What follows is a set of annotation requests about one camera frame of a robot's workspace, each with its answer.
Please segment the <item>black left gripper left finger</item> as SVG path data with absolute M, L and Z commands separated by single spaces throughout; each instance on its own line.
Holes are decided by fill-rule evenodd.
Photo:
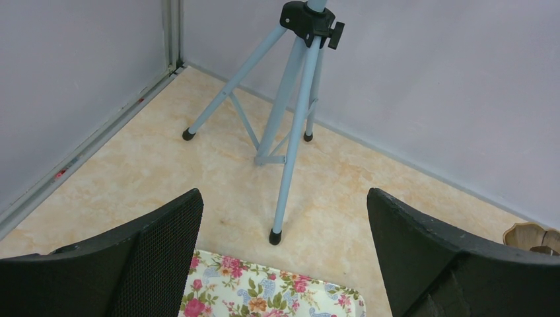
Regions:
M 2 316 L 177 316 L 203 215 L 192 189 L 49 254 L 1 260 Z

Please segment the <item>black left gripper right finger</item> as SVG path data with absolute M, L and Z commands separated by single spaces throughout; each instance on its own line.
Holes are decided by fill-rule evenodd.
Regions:
M 367 211 L 393 316 L 558 316 L 559 258 L 505 246 L 379 188 Z

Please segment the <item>floral serving tray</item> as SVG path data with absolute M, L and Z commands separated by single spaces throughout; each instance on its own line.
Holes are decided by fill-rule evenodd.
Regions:
M 349 287 L 196 250 L 179 316 L 366 316 Z

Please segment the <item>three-tier smoked glass stand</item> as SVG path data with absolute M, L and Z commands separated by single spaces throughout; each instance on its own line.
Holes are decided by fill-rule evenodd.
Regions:
M 559 231 L 536 223 L 515 223 L 503 233 L 503 244 L 525 251 L 559 256 Z

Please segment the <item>light blue music stand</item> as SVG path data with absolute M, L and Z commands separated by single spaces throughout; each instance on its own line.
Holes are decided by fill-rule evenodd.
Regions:
M 310 142 L 313 139 L 324 49 L 337 49 L 344 27 L 344 23 L 339 22 L 335 14 L 327 8 L 326 1 L 289 1 L 285 3 L 282 7 L 279 24 L 257 46 L 194 123 L 182 133 L 183 140 L 192 140 L 198 129 L 217 108 L 226 99 L 231 100 L 256 148 L 254 163 L 258 166 L 266 164 L 283 165 L 273 226 L 269 234 L 269 243 L 272 245 L 278 245 L 282 240 L 283 220 L 295 170 L 299 142 L 300 140 Z M 239 100 L 234 95 L 234 90 L 288 31 L 295 35 L 295 40 L 265 130 L 262 138 L 258 139 Z M 273 140 L 277 135 L 297 83 L 300 86 L 290 132 L 273 148 Z

